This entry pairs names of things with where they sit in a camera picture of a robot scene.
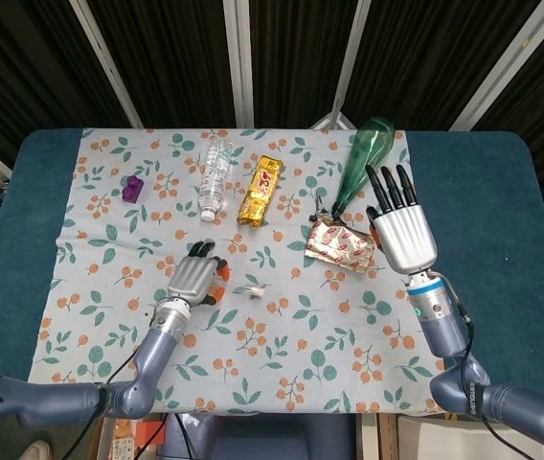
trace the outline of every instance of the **water bottle cap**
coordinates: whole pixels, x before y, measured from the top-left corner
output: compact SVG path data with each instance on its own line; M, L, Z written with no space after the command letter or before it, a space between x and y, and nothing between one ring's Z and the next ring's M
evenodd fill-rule
M212 222L215 220L215 211L211 209L202 209L202 213L199 217L205 222Z

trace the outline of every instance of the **floral tablecloth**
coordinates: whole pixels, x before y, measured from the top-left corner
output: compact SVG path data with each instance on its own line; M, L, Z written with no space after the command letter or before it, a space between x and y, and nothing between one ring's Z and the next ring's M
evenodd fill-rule
M156 303L191 245L215 236L229 261L227 294L193 309L156 391L154 410L406 412L439 410L429 380L440 372L402 279L376 251L359 275L304 257L308 215L338 190L354 131L85 129L30 381L101 381L140 343ZM226 208L202 222L197 193L207 147L232 142ZM238 226L262 155L284 161L262 228ZM410 158L402 131L386 164ZM126 177L145 186L121 200ZM344 219L367 231L370 188ZM262 299L232 292L268 284ZM133 366L116 380L130 380Z

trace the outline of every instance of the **purple toy block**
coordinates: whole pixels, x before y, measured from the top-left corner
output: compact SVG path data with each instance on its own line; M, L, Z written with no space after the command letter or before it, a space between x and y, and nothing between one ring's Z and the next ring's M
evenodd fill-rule
M143 185L145 185L145 181L135 175L128 177L127 186L123 188L123 201L135 203L138 200L138 196L140 196Z

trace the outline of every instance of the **gold snack bar wrapper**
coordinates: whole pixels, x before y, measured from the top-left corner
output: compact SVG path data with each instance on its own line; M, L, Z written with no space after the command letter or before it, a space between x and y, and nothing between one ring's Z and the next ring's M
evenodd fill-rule
M312 225L305 255L365 273L375 248L370 235L331 218L319 217Z
M269 156L263 156L260 159L238 212L239 224L249 223L252 227L261 226L265 210L281 177L282 168L281 160L275 160Z

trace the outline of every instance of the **robot finger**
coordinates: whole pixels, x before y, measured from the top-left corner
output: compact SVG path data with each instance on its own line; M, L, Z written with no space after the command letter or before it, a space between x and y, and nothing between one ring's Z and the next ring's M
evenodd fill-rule
M200 305L216 305L216 299L212 295L206 295Z
M402 199L402 194L399 192L396 180L391 175L391 172L387 169L387 167L383 166L380 171L383 173L383 177L385 178L385 184L387 184L387 189L389 190L389 197L391 198L391 202L394 204L394 208L402 209L406 205L404 204L404 200Z
M399 176L399 183L404 191L404 197L406 198L406 206L415 206L419 204L417 202L417 195L415 194L415 188L410 181L408 173L404 170L402 165L396 166L397 175Z
M227 265L227 261L225 259L221 259L218 256L214 256L213 259L216 260L216 269L217 270L222 270L225 267L225 265Z
M214 241L208 241L205 242L202 247L199 248L199 251L197 252L198 257L206 257L208 256L208 253L215 247Z
M370 183L372 184L372 188L374 189L374 195L376 196L376 200L378 201L378 204L380 205L380 209L382 210L383 214L391 213L393 209L391 207L391 204L389 203L389 198L387 197L383 186L378 180L378 177L376 177L376 173L374 172L372 166L366 166L366 173L370 178Z
M196 244L192 246L192 250L189 251L189 257L197 257L197 254L199 253L199 250L204 245L204 241L198 241Z
M366 208L366 214L368 215L368 219L370 220L370 223L374 225L374 221L376 218L380 218L380 214L373 206L368 206Z

